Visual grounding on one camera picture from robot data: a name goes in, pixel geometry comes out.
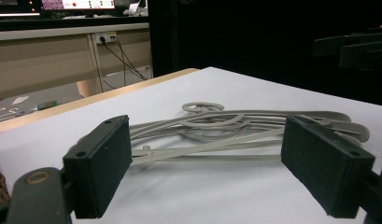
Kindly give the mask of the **small teal item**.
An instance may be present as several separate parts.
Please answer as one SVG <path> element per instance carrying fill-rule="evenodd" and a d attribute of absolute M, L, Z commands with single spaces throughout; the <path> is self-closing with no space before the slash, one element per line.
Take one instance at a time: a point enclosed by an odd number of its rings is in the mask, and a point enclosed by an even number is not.
<path fill-rule="evenodd" d="M 57 100 L 48 101 L 48 102 L 44 102 L 44 103 L 38 104 L 36 109 L 38 111 L 40 111 L 40 110 L 45 110 L 45 109 L 48 109 L 48 108 L 55 107 L 56 105 L 58 105 L 58 101 Z"/>

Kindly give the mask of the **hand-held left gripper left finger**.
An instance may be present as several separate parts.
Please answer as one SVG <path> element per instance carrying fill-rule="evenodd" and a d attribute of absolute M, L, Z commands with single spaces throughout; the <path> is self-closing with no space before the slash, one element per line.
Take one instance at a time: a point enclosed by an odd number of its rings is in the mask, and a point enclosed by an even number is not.
<path fill-rule="evenodd" d="M 129 117 L 100 123 L 64 155 L 77 218 L 100 218 L 133 161 Z"/>

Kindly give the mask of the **beige desk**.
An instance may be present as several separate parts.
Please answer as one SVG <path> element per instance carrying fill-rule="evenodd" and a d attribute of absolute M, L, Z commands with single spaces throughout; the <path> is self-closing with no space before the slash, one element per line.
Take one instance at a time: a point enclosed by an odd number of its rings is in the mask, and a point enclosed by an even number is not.
<path fill-rule="evenodd" d="M 102 77 L 121 63 L 97 45 L 97 36 L 115 33 L 136 66 L 150 65 L 149 25 L 145 22 L 0 32 L 0 100 L 75 83 L 83 97 L 103 91 Z"/>

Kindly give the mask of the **computer monitor with bright screen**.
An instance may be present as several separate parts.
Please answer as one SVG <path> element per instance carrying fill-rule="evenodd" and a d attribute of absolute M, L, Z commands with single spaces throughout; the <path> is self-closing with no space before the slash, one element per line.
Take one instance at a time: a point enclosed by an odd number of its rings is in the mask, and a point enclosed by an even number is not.
<path fill-rule="evenodd" d="M 45 10 L 59 9 L 114 9 L 113 0 L 41 0 Z"/>

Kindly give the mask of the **white power socket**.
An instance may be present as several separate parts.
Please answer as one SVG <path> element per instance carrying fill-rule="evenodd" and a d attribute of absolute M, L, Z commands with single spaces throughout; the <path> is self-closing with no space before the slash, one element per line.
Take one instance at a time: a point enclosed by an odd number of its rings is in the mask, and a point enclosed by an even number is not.
<path fill-rule="evenodd" d="M 95 34 L 97 44 L 111 43 L 114 42 L 116 38 L 117 34 L 115 32 L 102 32 Z"/>

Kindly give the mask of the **dark computer monitor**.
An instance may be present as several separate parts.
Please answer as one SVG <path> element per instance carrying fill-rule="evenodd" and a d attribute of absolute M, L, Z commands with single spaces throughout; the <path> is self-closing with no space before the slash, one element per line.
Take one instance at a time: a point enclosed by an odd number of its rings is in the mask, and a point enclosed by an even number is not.
<path fill-rule="evenodd" d="M 0 18 L 39 16 L 39 0 L 0 0 Z"/>

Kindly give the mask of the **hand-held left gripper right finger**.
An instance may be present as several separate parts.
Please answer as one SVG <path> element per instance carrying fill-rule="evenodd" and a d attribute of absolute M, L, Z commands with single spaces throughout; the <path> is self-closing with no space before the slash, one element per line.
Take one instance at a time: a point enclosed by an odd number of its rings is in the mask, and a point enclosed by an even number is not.
<path fill-rule="evenodd" d="M 375 157 L 311 119 L 289 116 L 281 161 L 328 215 L 353 218 L 361 205 L 361 181 Z"/>

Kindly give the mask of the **white crumpled paper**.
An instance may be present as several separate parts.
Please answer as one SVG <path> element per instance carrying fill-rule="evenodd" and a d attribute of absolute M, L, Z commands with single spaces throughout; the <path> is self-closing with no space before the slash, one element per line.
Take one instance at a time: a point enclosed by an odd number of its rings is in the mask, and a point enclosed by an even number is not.
<path fill-rule="evenodd" d="M 122 14 L 129 17 L 147 17 L 149 14 L 148 0 L 132 0 Z"/>

